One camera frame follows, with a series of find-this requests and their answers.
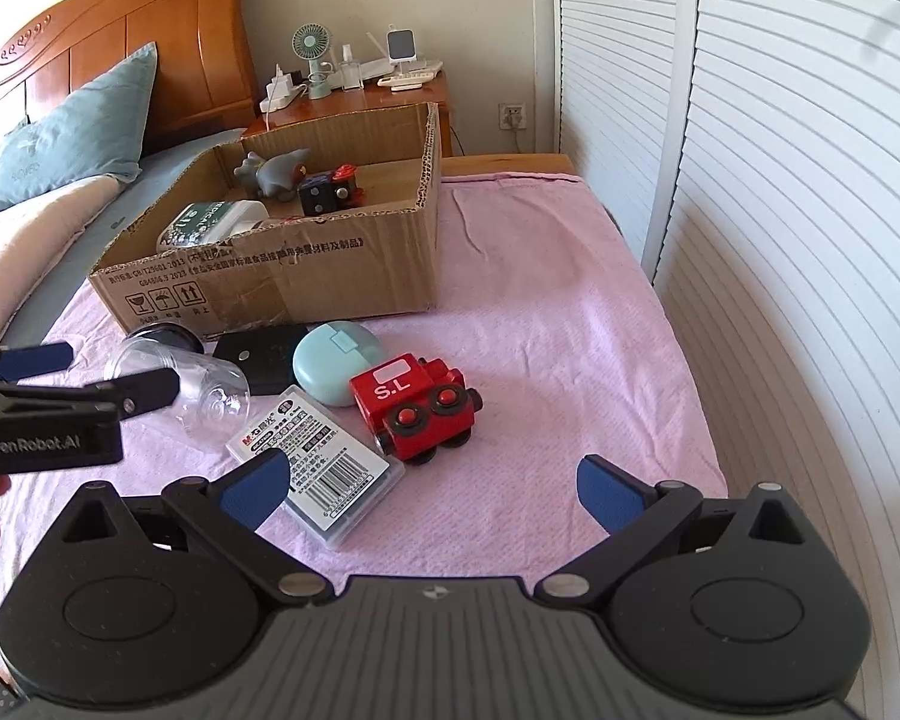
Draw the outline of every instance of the transparent plastic cup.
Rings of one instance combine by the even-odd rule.
[[[161,433],[205,452],[224,445],[247,424],[250,386],[232,362],[154,341],[127,338],[106,365],[106,378],[171,367],[180,376],[173,405],[141,418]]]

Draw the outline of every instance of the pink blanket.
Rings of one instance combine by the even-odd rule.
[[[605,533],[577,502],[575,472],[595,452],[650,482],[677,478],[725,495],[690,371],[652,288],[604,209],[570,176],[447,179],[440,198],[442,291],[429,314],[367,322],[394,354],[442,357],[485,401],[473,439],[407,469],[340,552],[280,509],[260,533],[342,587],[355,573],[506,574],[531,589]],[[49,377],[103,376],[122,338],[87,284],[50,332],[76,362]],[[275,398],[260,398],[260,413]],[[369,438],[356,409],[343,426]],[[124,427],[125,461],[17,477],[0,501],[0,600],[79,484],[158,493],[223,456],[175,445],[146,418]]]

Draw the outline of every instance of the metal screw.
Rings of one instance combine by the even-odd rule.
[[[580,598],[590,589],[590,582],[578,574],[551,574],[543,580],[543,591],[554,598]]]
[[[323,577],[317,576],[317,574],[300,571],[284,575],[280,578],[277,586],[284,595],[290,595],[293,598],[310,598],[321,594],[326,589],[327,583]]]

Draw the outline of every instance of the gray toy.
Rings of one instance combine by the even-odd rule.
[[[293,194],[307,175],[308,159],[309,148],[298,148],[271,159],[264,159],[256,151],[250,151],[244,163],[233,170],[233,175],[252,199]]]

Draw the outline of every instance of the nightstand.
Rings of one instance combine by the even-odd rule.
[[[412,89],[408,92],[391,92],[385,86],[377,86],[376,80],[372,80],[367,81],[362,92],[356,90],[345,92],[338,89],[322,100],[299,97],[286,108],[271,113],[269,128],[276,129],[287,124],[309,122],[311,119],[322,119],[341,113],[371,111],[415,103],[437,103],[440,114],[440,150],[443,156],[453,156],[453,145],[450,141],[450,90],[447,88],[447,78],[443,71],[421,89]],[[244,130],[242,137],[248,138],[261,132],[266,132],[263,115]]]

